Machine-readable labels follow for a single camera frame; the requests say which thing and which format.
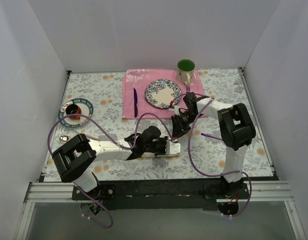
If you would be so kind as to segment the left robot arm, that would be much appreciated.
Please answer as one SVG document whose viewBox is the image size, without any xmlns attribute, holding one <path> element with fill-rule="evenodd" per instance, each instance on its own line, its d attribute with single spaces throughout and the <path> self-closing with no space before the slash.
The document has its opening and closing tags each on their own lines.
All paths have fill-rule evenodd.
<svg viewBox="0 0 308 240">
<path fill-rule="evenodd" d="M 134 160 L 166 156 L 170 153 L 171 139 L 161 137 L 161 131 L 150 126 L 142 133 L 133 133 L 118 143 L 88 139 L 78 134 L 52 153 L 52 159 L 63 183 L 74 183 L 83 190 L 89 200 L 100 196 L 100 187 L 96 176 L 89 170 L 93 162 L 104 160 Z"/>
</svg>

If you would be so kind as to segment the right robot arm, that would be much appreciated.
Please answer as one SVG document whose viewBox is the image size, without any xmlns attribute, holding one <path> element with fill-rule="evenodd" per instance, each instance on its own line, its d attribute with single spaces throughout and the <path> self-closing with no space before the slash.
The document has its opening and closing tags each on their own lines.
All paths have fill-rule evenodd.
<svg viewBox="0 0 308 240">
<path fill-rule="evenodd" d="M 243 188 L 243 165 L 248 146 L 256 137 L 256 129 L 250 114 L 243 103 L 227 104 L 202 95 L 196 97 L 193 92 L 186 93 L 183 101 L 187 107 L 170 104 L 174 109 L 172 121 L 172 137 L 180 138 L 188 132 L 192 133 L 199 117 L 208 116 L 218 121 L 221 140 L 226 146 L 225 166 L 218 174 L 218 185 L 208 193 L 221 195 L 231 199 Z"/>
</svg>

